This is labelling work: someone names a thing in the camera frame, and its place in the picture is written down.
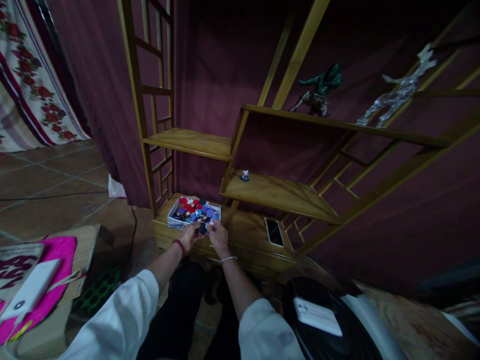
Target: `silver bracelet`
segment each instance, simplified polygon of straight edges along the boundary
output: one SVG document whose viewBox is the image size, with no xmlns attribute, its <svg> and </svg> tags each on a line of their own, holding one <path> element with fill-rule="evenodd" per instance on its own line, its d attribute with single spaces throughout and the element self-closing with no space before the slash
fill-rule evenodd
<svg viewBox="0 0 480 360">
<path fill-rule="evenodd" d="M 220 262 L 218 263 L 218 265 L 221 265 L 224 261 L 227 261 L 227 260 L 230 260 L 230 259 L 235 259 L 235 260 L 237 260 L 237 257 L 236 257 L 236 256 L 226 257 L 226 258 L 224 258 L 223 260 L 220 260 Z"/>
</svg>

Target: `white cloth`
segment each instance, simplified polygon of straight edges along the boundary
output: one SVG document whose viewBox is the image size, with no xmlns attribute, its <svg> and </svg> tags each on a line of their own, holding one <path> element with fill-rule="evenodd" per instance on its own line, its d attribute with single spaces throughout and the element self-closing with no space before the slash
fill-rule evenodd
<svg viewBox="0 0 480 360">
<path fill-rule="evenodd" d="M 142 270 L 110 296 L 60 359 L 135 359 L 158 299 L 157 280 Z M 304 359 L 293 330 L 266 299 L 255 301 L 243 314 L 238 342 L 242 359 Z"/>
</svg>

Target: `black pants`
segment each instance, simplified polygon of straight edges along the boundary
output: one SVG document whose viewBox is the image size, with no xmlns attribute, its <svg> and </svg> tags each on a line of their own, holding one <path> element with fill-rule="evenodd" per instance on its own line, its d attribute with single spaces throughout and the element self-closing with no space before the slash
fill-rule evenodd
<svg viewBox="0 0 480 360">
<path fill-rule="evenodd" d="M 205 270 L 196 262 L 187 261 L 175 271 L 168 298 L 150 324 L 138 360 L 188 359 L 205 277 Z M 218 285 L 217 296 L 222 303 L 221 318 L 205 359 L 240 359 L 239 321 L 225 278 Z"/>
</svg>

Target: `dragon figurine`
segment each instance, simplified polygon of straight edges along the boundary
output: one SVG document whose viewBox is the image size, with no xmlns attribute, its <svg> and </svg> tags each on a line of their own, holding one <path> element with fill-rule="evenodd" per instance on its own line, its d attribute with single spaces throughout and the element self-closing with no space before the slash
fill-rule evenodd
<svg viewBox="0 0 480 360">
<path fill-rule="evenodd" d="M 393 92 L 388 92 L 380 95 L 372 106 L 365 112 L 365 114 L 356 121 L 357 125 L 366 126 L 370 121 L 372 113 L 378 109 L 390 106 L 387 112 L 380 116 L 380 121 L 377 128 L 382 128 L 385 122 L 408 100 L 412 97 L 417 86 L 419 85 L 419 77 L 422 76 L 427 69 L 437 65 L 437 60 L 430 61 L 434 51 L 430 50 L 430 45 L 427 44 L 421 52 L 417 54 L 420 60 L 420 65 L 414 73 L 407 77 L 399 79 L 392 79 L 387 75 L 382 75 L 387 83 L 398 84 L 398 89 Z"/>
<path fill-rule="evenodd" d="M 330 91 L 335 90 L 342 84 L 342 74 L 339 71 L 339 65 L 331 66 L 326 72 L 311 78 L 307 81 L 299 81 L 301 86 L 315 85 L 315 90 L 305 92 L 294 107 L 290 109 L 291 112 L 296 112 L 300 105 L 306 104 L 310 106 L 309 115 L 317 114 L 319 117 L 327 117 L 330 114 L 329 102 L 327 95 Z"/>
</svg>

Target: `smartphone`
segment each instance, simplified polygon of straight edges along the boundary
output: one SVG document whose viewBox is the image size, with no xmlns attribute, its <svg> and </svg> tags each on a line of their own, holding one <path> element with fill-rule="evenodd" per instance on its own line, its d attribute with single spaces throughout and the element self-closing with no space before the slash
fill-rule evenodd
<svg viewBox="0 0 480 360">
<path fill-rule="evenodd" d="M 280 225 L 278 221 L 273 221 L 268 218 L 264 218 L 266 223 L 266 234 L 268 235 L 268 241 L 270 244 L 283 248 L 285 246 L 284 239 L 282 238 L 282 232 L 280 231 Z"/>
</svg>

